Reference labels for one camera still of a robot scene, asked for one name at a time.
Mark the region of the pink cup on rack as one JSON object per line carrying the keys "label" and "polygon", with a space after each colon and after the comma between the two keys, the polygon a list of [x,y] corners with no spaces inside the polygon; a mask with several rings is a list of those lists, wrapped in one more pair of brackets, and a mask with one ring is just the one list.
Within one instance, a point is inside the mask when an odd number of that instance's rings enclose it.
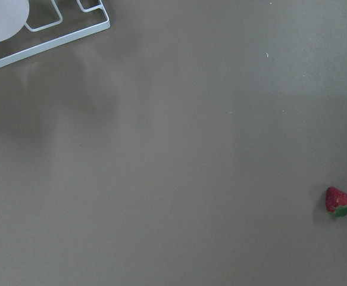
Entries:
{"label": "pink cup on rack", "polygon": [[18,33],[29,16],[28,0],[0,1],[0,42]]}

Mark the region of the red strawberry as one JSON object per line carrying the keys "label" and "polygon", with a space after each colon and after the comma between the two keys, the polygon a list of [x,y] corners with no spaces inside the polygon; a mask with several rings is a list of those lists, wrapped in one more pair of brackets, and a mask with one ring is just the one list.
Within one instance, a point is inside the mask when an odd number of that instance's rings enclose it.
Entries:
{"label": "red strawberry", "polygon": [[327,211],[335,217],[347,215],[347,193],[330,186],[326,191],[325,205]]}

